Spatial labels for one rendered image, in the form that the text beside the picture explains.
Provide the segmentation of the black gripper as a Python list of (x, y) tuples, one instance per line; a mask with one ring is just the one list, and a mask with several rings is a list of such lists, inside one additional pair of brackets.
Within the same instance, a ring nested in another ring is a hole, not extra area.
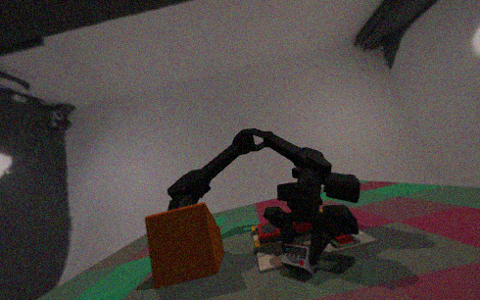
[(293, 202), (290, 206), (291, 213), (284, 212), (280, 207), (267, 207), (264, 217), (280, 230), (282, 252), (284, 243), (293, 244), (296, 230), (291, 227), (292, 222), (312, 223), (312, 238), (309, 252), (309, 262), (314, 266), (325, 246), (334, 236), (341, 233), (360, 233), (357, 218), (353, 216), (345, 205), (322, 205), (320, 191), (313, 186), (313, 206), (307, 201)]

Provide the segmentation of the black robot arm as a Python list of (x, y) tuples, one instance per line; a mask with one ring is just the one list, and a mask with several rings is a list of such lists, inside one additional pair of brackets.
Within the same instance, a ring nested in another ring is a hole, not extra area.
[[(254, 136), (264, 139), (255, 145)], [(298, 147), (272, 131), (256, 128), (243, 129), (234, 137), (232, 144), (207, 163), (200, 170), (193, 170), (183, 175), (169, 189), (168, 211), (197, 204), (200, 197), (210, 191), (211, 180), (233, 162), (239, 155), (248, 154), (269, 147), (289, 159), (296, 168), (292, 169), (292, 177), (297, 182), (277, 185), (277, 200), (286, 201), (287, 206), (293, 202), (307, 201), (313, 206), (313, 186), (321, 190), (329, 198), (357, 203), (360, 194), (360, 181), (355, 175), (344, 175), (331, 172), (332, 165), (323, 154), (309, 147)]]

